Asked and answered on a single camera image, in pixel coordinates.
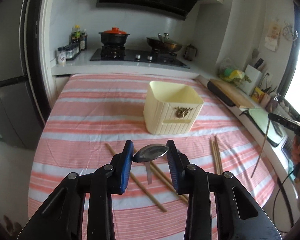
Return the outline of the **right hand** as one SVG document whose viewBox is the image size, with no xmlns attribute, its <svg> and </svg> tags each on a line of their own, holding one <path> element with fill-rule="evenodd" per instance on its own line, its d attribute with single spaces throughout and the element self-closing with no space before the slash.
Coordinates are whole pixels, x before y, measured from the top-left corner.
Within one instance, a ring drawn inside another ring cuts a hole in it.
<svg viewBox="0 0 300 240">
<path fill-rule="evenodd" d="M 300 142 L 298 141 L 297 136 L 295 136 L 294 140 L 293 140 L 293 149 L 292 149 L 291 159 L 295 165 L 300 163 Z"/>
</svg>

